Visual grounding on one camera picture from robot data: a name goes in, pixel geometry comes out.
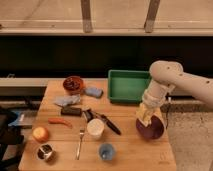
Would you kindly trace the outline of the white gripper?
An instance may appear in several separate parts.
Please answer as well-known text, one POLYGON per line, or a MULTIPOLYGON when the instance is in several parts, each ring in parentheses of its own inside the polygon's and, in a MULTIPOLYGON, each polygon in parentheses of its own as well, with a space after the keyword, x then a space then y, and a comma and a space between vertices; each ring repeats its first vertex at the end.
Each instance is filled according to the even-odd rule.
POLYGON ((151 117, 155 112, 153 108, 161 107, 164 104, 167 93, 168 88, 157 82, 151 82, 144 91, 142 96, 143 103, 139 105, 136 116, 145 127, 152 123, 151 117))

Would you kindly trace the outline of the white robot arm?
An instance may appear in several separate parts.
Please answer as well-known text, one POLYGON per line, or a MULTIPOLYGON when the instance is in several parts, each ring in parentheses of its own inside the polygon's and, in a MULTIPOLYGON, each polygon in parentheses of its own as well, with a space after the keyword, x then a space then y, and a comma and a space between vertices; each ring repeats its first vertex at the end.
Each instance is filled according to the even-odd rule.
POLYGON ((145 127, 152 123, 151 117, 163 105, 166 95, 176 87, 213 107, 213 79, 186 73, 182 65, 174 61, 155 61, 151 64, 149 73, 151 81, 136 112, 137 118, 145 127))

